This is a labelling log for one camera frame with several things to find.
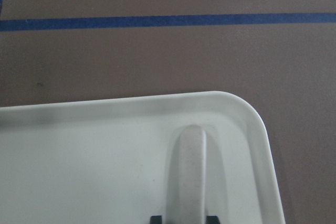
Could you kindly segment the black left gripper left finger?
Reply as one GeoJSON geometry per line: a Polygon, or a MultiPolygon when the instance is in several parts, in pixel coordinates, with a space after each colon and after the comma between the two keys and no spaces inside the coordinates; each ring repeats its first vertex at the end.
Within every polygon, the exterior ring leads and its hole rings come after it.
{"type": "Polygon", "coordinates": [[[162,224],[162,216],[151,216],[150,217],[150,224],[162,224]]]}

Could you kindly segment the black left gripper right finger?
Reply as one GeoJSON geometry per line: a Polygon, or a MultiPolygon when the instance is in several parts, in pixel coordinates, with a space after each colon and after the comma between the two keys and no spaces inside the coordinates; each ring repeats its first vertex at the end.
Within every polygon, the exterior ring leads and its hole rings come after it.
{"type": "Polygon", "coordinates": [[[219,224],[219,217],[218,216],[207,216],[206,224],[219,224]]]}

